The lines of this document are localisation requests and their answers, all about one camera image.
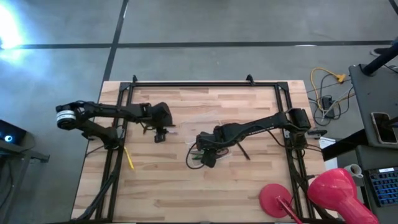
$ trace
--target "yellow pen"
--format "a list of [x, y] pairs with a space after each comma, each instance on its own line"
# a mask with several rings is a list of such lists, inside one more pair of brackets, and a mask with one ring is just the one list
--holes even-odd
[[131, 168], [132, 170], [134, 170], [134, 166], [133, 166], [133, 164], [132, 164], [129, 151], [127, 151], [126, 147], [124, 147], [124, 152], [126, 152], [126, 154], [127, 154], [127, 160], [129, 161], [130, 168]]

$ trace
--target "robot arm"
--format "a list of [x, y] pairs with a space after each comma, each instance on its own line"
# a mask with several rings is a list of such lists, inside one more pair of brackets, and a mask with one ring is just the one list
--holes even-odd
[[286, 113], [279, 112], [246, 124], [231, 123], [216, 126], [213, 134], [202, 132], [197, 135], [197, 149], [205, 150], [201, 162], [206, 166], [214, 167], [216, 150], [231, 147], [241, 142], [246, 136], [276, 128], [288, 130], [294, 136], [295, 142], [299, 144], [295, 147], [304, 147], [307, 143], [305, 133], [311, 128], [311, 124], [305, 110], [293, 108]]
[[169, 107], [165, 103], [152, 106], [150, 103], [131, 104], [127, 106], [104, 105], [94, 102], [76, 101], [56, 107], [57, 126], [61, 129], [82, 130], [85, 138], [99, 137], [106, 149], [116, 149], [120, 139], [116, 128], [104, 128], [90, 118], [97, 116], [105, 118], [123, 118], [129, 122], [144, 123], [157, 131], [155, 142], [165, 141], [164, 127], [172, 126], [173, 120]]

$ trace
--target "bright light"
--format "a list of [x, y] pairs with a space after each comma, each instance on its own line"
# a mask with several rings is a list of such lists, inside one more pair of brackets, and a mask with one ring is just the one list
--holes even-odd
[[11, 142], [12, 136], [6, 136], [6, 137], [4, 137], [4, 140], [6, 140], [6, 142]]
[[0, 39], [2, 49], [11, 49], [22, 43], [14, 16], [2, 4], [0, 4]]

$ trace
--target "yellow cable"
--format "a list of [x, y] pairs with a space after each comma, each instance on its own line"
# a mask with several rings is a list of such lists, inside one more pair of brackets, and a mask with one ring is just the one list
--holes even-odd
[[133, 166], [133, 164], [132, 164], [129, 151], [127, 151], [126, 147], [124, 147], [124, 152], [127, 154], [127, 160], [129, 161], [130, 168], [131, 168], [132, 170], [134, 170], [134, 166]]
[[345, 78], [346, 75], [345, 75], [345, 74], [341, 74], [341, 75], [335, 74], [334, 72], [331, 72], [331, 71], [329, 71], [329, 70], [327, 70], [327, 69], [325, 69], [325, 68], [320, 68], [320, 67], [314, 68], [314, 69], [311, 71], [310, 79], [311, 79], [312, 88], [313, 88], [313, 90], [314, 90], [314, 92], [315, 92], [315, 96], [317, 97], [317, 98], [316, 98], [316, 101], [317, 101], [318, 108], [319, 108], [320, 111], [326, 111], [326, 110], [324, 110], [324, 109], [322, 108], [322, 105], [320, 104], [320, 98], [319, 98], [319, 95], [318, 95], [318, 91], [317, 91], [317, 88], [315, 87], [315, 84], [314, 84], [314, 82], [313, 82], [313, 74], [314, 74], [314, 72], [317, 71], [317, 70], [322, 70], [322, 71], [325, 71], [325, 72], [327, 72], [327, 73], [329, 73], [329, 74], [332, 74], [332, 75], [337, 79], [337, 81], [338, 81], [339, 83], [343, 83], [343, 82], [344, 82], [344, 78]]

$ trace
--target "gray concrete floor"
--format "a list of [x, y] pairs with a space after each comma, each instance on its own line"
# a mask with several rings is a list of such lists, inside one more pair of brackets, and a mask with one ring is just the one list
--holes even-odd
[[[110, 44], [121, 5], [6, 0], [0, 12], [14, 18], [17, 32], [8, 34], [18, 35], [13, 39], [20, 44]], [[119, 42], [392, 40], [397, 22], [385, 0], [130, 0]], [[312, 68], [347, 74], [350, 65], [370, 62], [375, 47], [118, 49], [110, 80], [133, 74], [140, 80], [242, 80], [250, 73], [257, 80], [304, 80], [311, 90]], [[108, 56], [109, 49], [0, 50], [0, 119], [32, 132], [35, 150], [51, 155], [48, 164], [29, 168], [11, 223], [70, 218], [87, 141], [79, 131], [56, 127], [55, 106], [96, 101]], [[317, 85], [323, 75], [316, 74]], [[328, 78], [325, 85], [334, 82]], [[334, 85], [324, 95], [339, 97], [349, 88], [350, 82]], [[349, 112], [326, 127], [331, 138], [361, 128], [355, 98]]]

